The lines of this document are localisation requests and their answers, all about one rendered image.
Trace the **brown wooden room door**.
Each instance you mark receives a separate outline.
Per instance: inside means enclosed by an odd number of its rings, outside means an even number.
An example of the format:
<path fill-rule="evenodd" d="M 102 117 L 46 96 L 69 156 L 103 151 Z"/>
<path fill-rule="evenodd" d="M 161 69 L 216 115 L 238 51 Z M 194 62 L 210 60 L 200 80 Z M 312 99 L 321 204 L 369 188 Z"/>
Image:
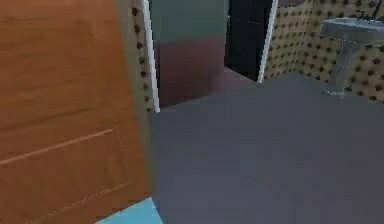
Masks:
<path fill-rule="evenodd" d="M 0 0 L 0 224 L 94 224 L 150 196 L 141 0 Z"/>

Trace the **grey pedestal sink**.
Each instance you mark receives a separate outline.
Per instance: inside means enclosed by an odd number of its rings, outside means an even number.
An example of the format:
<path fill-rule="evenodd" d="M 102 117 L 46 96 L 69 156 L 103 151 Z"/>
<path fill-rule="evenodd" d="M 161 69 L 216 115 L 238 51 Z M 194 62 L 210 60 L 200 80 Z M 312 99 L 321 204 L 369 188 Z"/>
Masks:
<path fill-rule="evenodd" d="M 341 41 L 335 67 L 322 91 L 330 96 L 343 97 L 353 57 L 364 45 L 384 45 L 384 22 L 350 17 L 326 19 L 322 22 L 320 35 Z"/>

